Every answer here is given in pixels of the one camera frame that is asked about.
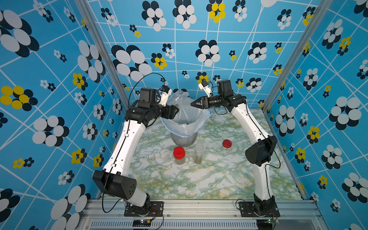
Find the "red jar lid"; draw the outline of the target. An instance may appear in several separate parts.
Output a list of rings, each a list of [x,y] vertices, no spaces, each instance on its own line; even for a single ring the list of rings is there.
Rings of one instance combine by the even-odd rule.
[[[231,148],[231,147],[232,147],[232,142],[231,142],[230,140],[224,140],[224,141],[222,142],[222,145],[223,145],[223,147],[225,147],[225,148],[229,149],[229,148]]]

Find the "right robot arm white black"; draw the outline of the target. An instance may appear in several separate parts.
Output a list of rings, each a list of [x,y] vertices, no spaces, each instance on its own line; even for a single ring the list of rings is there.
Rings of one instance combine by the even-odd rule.
[[[259,216],[265,216],[276,208],[276,201],[271,189],[269,168],[272,166],[271,156],[278,142],[275,136],[269,135],[251,113],[245,96],[235,94],[230,80],[217,82],[217,95],[211,95],[211,87],[206,81],[198,85],[206,96],[191,103],[192,107],[209,109],[226,108],[241,124],[248,135],[251,147],[245,151],[247,160],[253,165],[255,176],[254,209]]]

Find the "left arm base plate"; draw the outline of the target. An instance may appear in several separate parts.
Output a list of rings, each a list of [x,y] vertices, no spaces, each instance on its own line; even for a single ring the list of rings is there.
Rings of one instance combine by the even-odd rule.
[[[151,201],[143,207],[138,207],[130,203],[125,205],[125,217],[161,217],[163,214],[164,202]]]

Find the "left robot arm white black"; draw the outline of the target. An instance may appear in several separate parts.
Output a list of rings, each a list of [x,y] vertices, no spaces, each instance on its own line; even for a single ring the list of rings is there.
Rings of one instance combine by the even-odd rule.
[[[129,178],[129,168],[137,144],[146,128],[159,118],[174,119],[179,109],[167,105],[172,90],[162,86],[158,91],[142,88],[140,98],[126,111],[122,134],[112,156],[101,171],[96,170],[93,181],[102,195],[118,197],[133,206],[139,215],[150,210],[150,196],[137,188],[136,179]]]

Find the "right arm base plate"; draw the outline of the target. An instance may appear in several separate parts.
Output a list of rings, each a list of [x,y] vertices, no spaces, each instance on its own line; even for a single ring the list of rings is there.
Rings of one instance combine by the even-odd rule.
[[[242,217],[259,217],[276,219],[280,217],[279,208],[276,203],[258,204],[252,201],[238,201],[236,208]]]

